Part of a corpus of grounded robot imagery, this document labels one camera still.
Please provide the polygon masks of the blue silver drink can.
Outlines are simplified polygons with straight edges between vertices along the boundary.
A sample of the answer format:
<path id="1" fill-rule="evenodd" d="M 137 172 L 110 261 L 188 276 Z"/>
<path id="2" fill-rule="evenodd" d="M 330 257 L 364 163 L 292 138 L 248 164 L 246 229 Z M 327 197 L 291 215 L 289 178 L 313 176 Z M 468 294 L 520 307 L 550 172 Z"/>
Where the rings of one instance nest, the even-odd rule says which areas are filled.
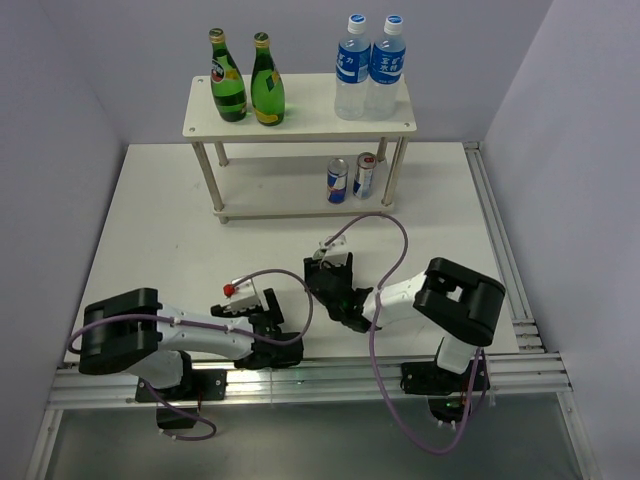
<path id="1" fill-rule="evenodd" d="M 346 198 L 348 163 L 342 158 L 333 158 L 327 167 L 327 200 L 340 204 Z"/>

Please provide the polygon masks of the green glass bottle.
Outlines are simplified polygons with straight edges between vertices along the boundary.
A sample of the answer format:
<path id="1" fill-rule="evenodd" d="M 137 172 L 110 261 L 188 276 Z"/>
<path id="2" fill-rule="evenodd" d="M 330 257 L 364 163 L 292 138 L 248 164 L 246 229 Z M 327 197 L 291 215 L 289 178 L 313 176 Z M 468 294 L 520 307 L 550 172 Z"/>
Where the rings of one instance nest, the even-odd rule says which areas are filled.
<path id="1" fill-rule="evenodd" d="M 242 75 L 226 45 L 221 28 L 209 31 L 212 45 L 210 85 L 216 109 L 227 122 L 243 120 L 247 113 L 247 96 Z"/>
<path id="2" fill-rule="evenodd" d="M 256 33 L 254 46 L 256 55 L 250 85 L 252 107 L 260 124 L 276 126 L 285 116 L 284 85 L 271 55 L 268 34 Z"/>

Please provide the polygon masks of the green glass bottle front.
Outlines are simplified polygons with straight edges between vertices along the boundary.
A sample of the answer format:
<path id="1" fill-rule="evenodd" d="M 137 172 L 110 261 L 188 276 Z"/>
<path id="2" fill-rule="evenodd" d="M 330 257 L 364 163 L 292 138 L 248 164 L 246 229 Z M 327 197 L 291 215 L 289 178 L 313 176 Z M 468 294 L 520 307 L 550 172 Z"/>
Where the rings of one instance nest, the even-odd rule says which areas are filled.
<path id="1" fill-rule="evenodd" d="M 216 109 L 227 122 L 243 120 L 247 113 L 247 96 L 242 75 L 226 45 L 221 28 L 209 31 L 212 45 L 210 85 Z"/>

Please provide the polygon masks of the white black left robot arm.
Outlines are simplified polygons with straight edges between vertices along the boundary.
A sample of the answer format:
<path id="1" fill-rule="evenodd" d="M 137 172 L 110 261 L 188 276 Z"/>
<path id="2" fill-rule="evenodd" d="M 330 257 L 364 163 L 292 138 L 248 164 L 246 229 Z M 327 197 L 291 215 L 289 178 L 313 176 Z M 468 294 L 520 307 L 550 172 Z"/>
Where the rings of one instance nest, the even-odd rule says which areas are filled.
<path id="1" fill-rule="evenodd" d="M 208 315 L 189 316 L 159 299 L 153 288 L 139 288 L 85 308 L 79 372 L 127 372 L 183 399 L 195 386 L 190 354 L 220 356 L 239 369 L 282 369 L 303 359 L 297 332 L 284 332 L 284 317 L 273 290 L 258 294 L 246 283 Z"/>

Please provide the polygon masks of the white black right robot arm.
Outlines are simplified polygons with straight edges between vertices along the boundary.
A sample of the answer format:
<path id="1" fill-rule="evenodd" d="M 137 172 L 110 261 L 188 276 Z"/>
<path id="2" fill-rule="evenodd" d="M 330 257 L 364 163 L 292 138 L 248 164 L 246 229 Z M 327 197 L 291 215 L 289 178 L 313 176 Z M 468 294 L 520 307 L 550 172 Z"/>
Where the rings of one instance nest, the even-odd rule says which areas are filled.
<path id="1" fill-rule="evenodd" d="M 304 280 L 329 318 L 357 333 L 425 318 L 444 330 L 433 365 L 435 383 L 452 390 L 468 374 L 476 350 L 492 344 L 506 289 L 499 281 L 436 257 L 425 271 L 384 287 L 353 286 L 353 254 L 303 260 Z"/>

